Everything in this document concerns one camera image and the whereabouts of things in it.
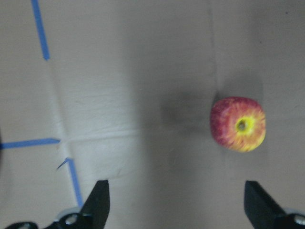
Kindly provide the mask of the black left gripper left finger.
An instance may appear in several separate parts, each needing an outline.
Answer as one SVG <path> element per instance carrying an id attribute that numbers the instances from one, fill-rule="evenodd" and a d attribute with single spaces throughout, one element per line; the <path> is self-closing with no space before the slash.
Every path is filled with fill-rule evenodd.
<path id="1" fill-rule="evenodd" d="M 110 212 L 108 180 L 96 182 L 79 212 L 72 212 L 54 220 L 47 229 L 103 229 Z"/>

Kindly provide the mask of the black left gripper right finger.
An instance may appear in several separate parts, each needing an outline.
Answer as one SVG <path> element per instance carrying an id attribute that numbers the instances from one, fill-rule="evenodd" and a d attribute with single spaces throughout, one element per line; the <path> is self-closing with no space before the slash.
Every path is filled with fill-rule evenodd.
<path id="1" fill-rule="evenodd" d="M 286 212 L 257 181 L 246 181 L 244 211 L 254 229 L 303 229 L 305 215 Z"/>

